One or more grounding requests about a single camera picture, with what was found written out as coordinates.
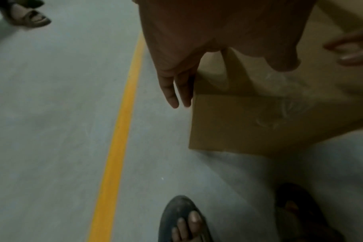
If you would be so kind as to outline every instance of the sandal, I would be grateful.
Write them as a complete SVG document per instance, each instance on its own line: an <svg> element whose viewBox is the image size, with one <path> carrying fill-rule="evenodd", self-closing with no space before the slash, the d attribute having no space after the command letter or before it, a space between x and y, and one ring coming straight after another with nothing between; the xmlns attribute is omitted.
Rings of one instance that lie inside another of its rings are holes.
<svg viewBox="0 0 363 242"><path fill-rule="evenodd" d="M277 190L275 216L282 242L345 242L344 236L328 225L311 195L298 185L286 183Z"/></svg>
<svg viewBox="0 0 363 242"><path fill-rule="evenodd" d="M0 8L0 12L3 15L4 19L11 25L38 28L51 23L51 20L49 18L34 9L28 9L29 11L25 14L23 18L16 20L11 16L10 9L11 5L8 8ZM42 16L42 19L38 21L33 21L32 18L38 15Z"/></svg>
<svg viewBox="0 0 363 242"><path fill-rule="evenodd" d="M15 3L25 8L39 8L45 4L42 0L15 0Z"/></svg>
<svg viewBox="0 0 363 242"><path fill-rule="evenodd" d="M211 233L209 232L204 216L201 214L195 204L186 196L174 197L164 209L160 220L158 242L172 242L172 229L177 226L179 218L188 221L190 212L196 211L202 219L203 228L200 230L198 237L193 238L188 228L189 240L194 242L213 242Z"/></svg>

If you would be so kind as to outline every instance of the cardboard box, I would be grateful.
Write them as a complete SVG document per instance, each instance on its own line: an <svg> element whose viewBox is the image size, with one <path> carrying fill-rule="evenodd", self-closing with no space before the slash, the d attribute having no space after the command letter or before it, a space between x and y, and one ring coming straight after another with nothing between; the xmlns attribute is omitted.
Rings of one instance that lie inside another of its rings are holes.
<svg viewBox="0 0 363 242"><path fill-rule="evenodd" d="M302 64L289 74L231 49L206 54L189 148L276 155L363 128L363 67L341 67L322 49L342 32L315 7L298 45Z"/></svg>

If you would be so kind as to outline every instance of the painted floor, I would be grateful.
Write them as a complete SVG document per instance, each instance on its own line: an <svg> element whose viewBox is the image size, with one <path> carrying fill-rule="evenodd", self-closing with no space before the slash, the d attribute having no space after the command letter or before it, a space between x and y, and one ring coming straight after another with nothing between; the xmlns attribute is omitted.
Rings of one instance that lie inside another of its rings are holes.
<svg viewBox="0 0 363 242"><path fill-rule="evenodd" d="M128 0L56 0L42 11L53 23L39 30L0 21L0 242L87 241L140 31ZM111 241L157 241L178 194L216 241L278 241L273 191L290 181L347 241L363 242L363 132L270 160L189 150L190 120L165 102L145 51Z"/></svg>

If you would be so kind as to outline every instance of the yellow line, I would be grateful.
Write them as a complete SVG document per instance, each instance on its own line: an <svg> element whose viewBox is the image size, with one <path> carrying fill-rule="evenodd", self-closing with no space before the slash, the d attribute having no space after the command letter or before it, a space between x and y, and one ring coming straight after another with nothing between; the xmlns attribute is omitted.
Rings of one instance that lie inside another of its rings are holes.
<svg viewBox="0 0 363 242"><path fill-rule="evenodd" d="M136 86L142 66L143 50L144 38L143 34L140 34L128 72L127 83L112 136L88 242L109 242L111 238Z"/></svg>

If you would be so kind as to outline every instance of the toenail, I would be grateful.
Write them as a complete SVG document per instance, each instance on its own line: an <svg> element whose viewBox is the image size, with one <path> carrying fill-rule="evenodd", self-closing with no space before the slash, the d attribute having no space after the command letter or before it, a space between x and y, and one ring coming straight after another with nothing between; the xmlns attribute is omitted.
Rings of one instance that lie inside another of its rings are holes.
<svg viewBox="0 0 363 242"><path fill-rule="evenodd" d="M200 218L199 213L196 212L196 211L192 212L192 214L191 214L191 221L194 222L194 223L196 223L196 222L199 222L200 220L201 220L201 218Z"/></svg>

